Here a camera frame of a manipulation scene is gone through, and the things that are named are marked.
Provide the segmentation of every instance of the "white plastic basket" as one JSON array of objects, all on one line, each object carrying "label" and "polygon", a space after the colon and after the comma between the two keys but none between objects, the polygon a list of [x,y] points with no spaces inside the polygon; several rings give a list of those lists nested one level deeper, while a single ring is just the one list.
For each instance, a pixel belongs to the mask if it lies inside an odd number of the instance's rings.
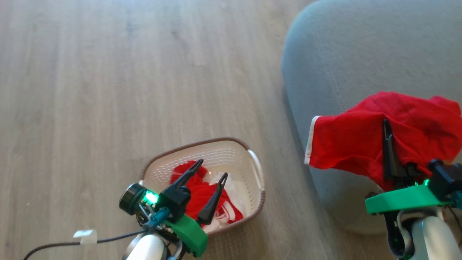
[{"label": "white plastic basket", "polygon": [[242,194],[245,212],[243,219],[208,233],[216,235],[254,218],[265,202],[265,183],[260,162],[244,142],[230,137],[193,143],[161,154],[146,166],[140,183],[146,188],[161,192],[170,184],[173,169],[190,160],[204,159],[209,171],[208,179],[227,172]]}]

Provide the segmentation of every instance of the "white cloth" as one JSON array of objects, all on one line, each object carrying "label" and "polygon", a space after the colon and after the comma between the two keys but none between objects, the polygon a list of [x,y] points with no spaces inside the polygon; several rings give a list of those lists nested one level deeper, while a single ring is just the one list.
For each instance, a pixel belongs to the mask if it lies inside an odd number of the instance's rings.
[{"label": "white cloth", "polygon": [[[210,180],[210,183],[218,183],[223,174],[224,173],[217,173]],[[243,217],[246,217],[244,201],[242,200],[240,193],[236,187],[236,183],[231,176],[232,174],[228,173],[228,178],[226,179],[225,184],[225,191],[228,194],[228,197],[231,203],[234,205],[234,207],[241,212]],[[226,201],[225,203],[223,203],[222,209],[224,214],[220,215],[218,212],[215,212],[215,216],[212,219],[212,223],[210,223],[210,225],[204,226],[204,232],[209,233],[213,230],[219,229],[220,227],[227,225],[229,221],[236,220],[236,214],[229,202]]]}]

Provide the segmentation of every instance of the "basket handle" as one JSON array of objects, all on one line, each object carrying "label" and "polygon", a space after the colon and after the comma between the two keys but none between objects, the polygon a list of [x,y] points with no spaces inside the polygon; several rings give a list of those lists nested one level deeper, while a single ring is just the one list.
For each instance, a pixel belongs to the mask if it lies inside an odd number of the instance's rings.
[{"label": "basket handle", "polygon": [[250,156],[252,157],[252,166],[254,167],[254,173],[255,173],[255,177],[257,179],[257,183],[258,183],[258,186],[259,188],[261,189],[261,191],[264,191],[265,190],[265,179],[263,178],[263,171],[261,169],[261,164],[260,164],[260,160],[258,160],[258,157],[257,155],[254,153],[254,151],[252,150],[247,150],[250,154]]}]

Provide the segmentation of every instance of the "fabric upholstery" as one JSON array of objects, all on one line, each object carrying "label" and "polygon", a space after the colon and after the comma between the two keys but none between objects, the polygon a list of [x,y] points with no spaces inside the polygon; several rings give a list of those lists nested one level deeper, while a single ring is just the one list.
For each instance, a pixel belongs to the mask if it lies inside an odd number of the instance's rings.
[{"label": "fabric upholstery", "polygon": [[[378,91],[462,104],[461,13],[460,0],[321,0],[304,9],[282,60],[303,148],[314,116],[339,114]],[[310,172],[321,202],[344,228],[384,231],[382,217],[365,212],[365,195],[377,190],[372,181],[332,169]]]}]

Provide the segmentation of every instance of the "clothing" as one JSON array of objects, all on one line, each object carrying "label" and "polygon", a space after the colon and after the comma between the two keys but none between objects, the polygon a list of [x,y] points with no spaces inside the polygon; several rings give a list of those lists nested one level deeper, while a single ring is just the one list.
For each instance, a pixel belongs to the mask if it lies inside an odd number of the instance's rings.
[{"label": "clothing", "polygon": [[[187,171],[195,161],[189,161],[187,163],[177,166],[172,173],[170,183],[177,180],[185,171]],[[199,212],[204,208],[209,199],[216,191],[217,182],[221,178],[222,174],[217,174],[212,179],[212,184],[203,181],[203,178],[208,173],[208,170],[201,166],[195,175],[193,175],[186,183],[186,187],[191,191],[191,200],[186,205],[186,215],[192,219],[197,219]],[[231,174],[228,174],[226,180],[225,189],[221,193],[220,200],[215,211],[214,218],[211,225],[203,226],[204,230],[208,232],[220,227],[220,223],[233,223],[243,218],[243,202],[235,188]]]},{"label": "clothing", "polygon": [[383,120],[390,122],[402,166],[416,163],[431,177],[428,163],[453,161],[462,148],[462,118],[457,102],[442,97],[421,99],[396,92],[379,92],[338,116],[314,117],[305,163],[364,175],[385,191],[393,183],[383,178]]}]

